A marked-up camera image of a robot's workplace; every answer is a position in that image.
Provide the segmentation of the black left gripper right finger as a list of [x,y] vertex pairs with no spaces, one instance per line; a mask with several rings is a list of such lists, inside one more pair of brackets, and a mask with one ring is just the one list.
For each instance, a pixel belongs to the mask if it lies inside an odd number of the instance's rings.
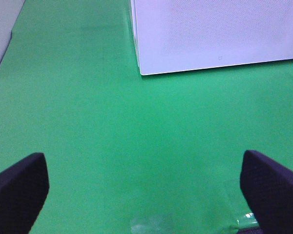
[[243,155],[240,189],[265,234],[293,234],[293,171],[255,150]]

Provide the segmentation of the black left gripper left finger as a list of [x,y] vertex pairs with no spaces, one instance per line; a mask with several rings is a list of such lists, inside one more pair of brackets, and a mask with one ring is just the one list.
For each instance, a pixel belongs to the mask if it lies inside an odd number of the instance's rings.
[[32,153],[0,173],[0,234],[28,234],[49,192],[43,153]]

